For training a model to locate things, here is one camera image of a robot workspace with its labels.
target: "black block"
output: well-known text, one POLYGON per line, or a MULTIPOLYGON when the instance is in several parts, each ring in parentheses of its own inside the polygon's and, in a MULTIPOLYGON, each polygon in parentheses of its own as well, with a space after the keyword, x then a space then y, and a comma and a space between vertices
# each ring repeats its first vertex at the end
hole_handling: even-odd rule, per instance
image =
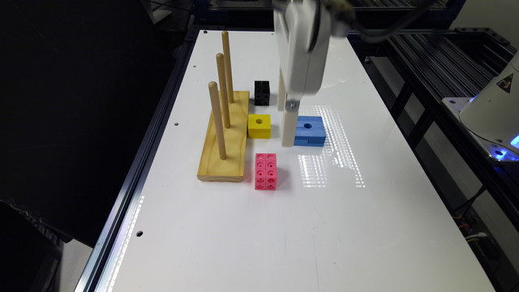
POLYGON ((254 82, 254 105, 269 105, 270 87, 268 81, 254 82))

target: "white tabletop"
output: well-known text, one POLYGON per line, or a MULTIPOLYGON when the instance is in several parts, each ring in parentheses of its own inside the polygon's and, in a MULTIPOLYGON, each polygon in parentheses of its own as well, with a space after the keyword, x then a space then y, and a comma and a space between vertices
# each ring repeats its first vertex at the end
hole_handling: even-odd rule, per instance
POLYGON ((302 100, 324 147, 282 148, 275 37, 229 37, 234 90, 270 81, 250 114, 271 114, 272 138, 247 140, 244 182, 196 178, 222 51, 221 32, 201 32, 107 290, 493 291, 346 39, 302 100), (254 190, 258 152, 277 154, 276 191, 254 190))

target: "wooden base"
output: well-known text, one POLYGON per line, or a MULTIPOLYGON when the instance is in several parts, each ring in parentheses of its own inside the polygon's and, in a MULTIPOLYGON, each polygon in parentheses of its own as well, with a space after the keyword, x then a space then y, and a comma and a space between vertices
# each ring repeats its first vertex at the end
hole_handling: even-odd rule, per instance
POLYGON ((229 104, 230 128, 224 128, 227 158, 218 154, 217 135, 214 120, 209 119, 205 135, 204 150, 200 158, 197 178, 203 182, 243 181, 245 170, 245 146, 247 142, 247 115, 249 112, 249 92, 234 92, 234 103, 229 104))

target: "wooden peg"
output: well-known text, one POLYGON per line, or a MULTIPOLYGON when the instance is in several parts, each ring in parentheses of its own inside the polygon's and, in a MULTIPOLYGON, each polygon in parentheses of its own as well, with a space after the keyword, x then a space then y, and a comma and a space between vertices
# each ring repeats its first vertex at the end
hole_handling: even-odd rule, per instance
POLYGON ((230 117, 229 117, 229 102, 227 101, 227 86, 225 84, 225 65, 224 55, 221 53, 217 54, 217 66, 218 66, 218 80, 220 81, 220 95, 221 95, 221 107, 224 118, 225 129, 230 128, 230 117))
POLYGON ((218 86, 214 81, 209 82, 209 96, 211 97, 212 118, 214 119, 214 127, 217 133, 218 152, 220 159, 227 158, 225 152, 224 127, 221 124, 220 98, 218 97, 218 86))
POLYGON ((221 32, 221 39, 224 44, 225 78, 227 79, 227 95, 229 97, 229 103, 234 103, 233 72, 232 72, 231 66, 230 66, 229 33, 227 31, 221 32))

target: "pink lego brick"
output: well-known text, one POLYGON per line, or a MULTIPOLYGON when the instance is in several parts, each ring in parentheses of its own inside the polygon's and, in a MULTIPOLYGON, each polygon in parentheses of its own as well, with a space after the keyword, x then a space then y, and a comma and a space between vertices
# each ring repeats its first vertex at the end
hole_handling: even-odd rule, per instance
POLYGON ((256 153, 255 189, 274 191, 277 188, 277 157, 274 153, 256 153))
POLYGON ((265 170, 256 170, 256 182, 257 183, 266 183, 267 182, 267 174, 265 170))
POLYGON ((264 191, 267 189, 267 185, 265 183, 259 183, 257 182, 255 187, 254 187, 255 190, 258 190, 258 191, 264 191))

